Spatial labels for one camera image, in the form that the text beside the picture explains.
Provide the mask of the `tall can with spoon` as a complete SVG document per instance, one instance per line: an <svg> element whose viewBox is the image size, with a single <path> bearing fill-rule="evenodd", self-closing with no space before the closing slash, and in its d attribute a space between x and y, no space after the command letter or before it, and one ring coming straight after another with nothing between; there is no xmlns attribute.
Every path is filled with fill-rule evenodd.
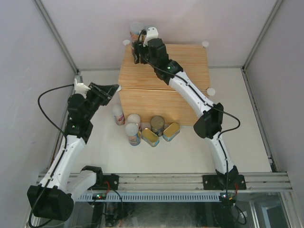
<svg viewBox="0 0 304 228"><path fill-rule="evenodd" d="M140 22L133 22L129 26L132 54L134 54L134 43L137 41L139 34L143 29L144 29L144 25Z"/></svg>

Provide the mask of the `wooden cube shelf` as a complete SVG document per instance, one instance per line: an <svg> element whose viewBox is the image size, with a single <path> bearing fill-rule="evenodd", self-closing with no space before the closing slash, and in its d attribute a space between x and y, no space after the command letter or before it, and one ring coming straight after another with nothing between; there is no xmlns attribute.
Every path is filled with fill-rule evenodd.
<svg viewBox="0 0 304 228"><path fill-rule="evenodd" d="M202 45L167 44L169 57L177 61L194 85L204 94L211 87L206 49ZM161 81L148 64L135 64L131 45L125 47L118 84L123 114L138 114L142 123L159 115L166 124L193 126L198 117L173 88Z"/></svg>

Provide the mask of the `white lid can colourful label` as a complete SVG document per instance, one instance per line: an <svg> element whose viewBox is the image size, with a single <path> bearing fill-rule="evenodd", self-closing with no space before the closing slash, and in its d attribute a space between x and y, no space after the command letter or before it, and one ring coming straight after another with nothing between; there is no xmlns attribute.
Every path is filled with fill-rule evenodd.
<svg viewBox="0 0 304 228"><path fill-rule="evenodd" d="M128 123L125 127L125 133L128 137L129 144L137 146L141 142L141 132L135 123Z"/></svg>

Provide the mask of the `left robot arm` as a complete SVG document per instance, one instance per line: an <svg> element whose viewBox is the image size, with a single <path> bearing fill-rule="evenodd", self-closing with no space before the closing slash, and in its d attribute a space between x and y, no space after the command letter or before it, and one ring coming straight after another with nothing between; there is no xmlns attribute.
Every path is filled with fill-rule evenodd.
<svg viewBox="0 0 304 228"><path fill-rule="evenodd" d="M104 185L102 168L85 166L71 182L68 181L79 153L85 148L91 135L91 119L100 106L106 106L119 90L118 84L72 84L75 93L67 100L68 120L63 142L44 178L37 186L31 185L27 197L31 206L28 224L37 218L66 221L73 212L78 198L88 189L99 190Z"/></svg>

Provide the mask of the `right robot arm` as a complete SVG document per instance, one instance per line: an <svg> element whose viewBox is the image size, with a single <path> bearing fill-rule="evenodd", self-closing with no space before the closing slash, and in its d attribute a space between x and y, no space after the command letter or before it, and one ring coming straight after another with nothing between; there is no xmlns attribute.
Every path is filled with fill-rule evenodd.
<svg viewBox="0 0 304 228"><path fill-rule="evenodd" d="M238 169L230 158L223 140L223 116L221 103L209 100L190 80L178 62L169 58L162 39L148 40L139 36L134 45L137 63L150 65L156 76L177 91L191 106L198 120L193 126L195 133L205 139L212 151L218 184L228 190L235 184Z"/></svg>

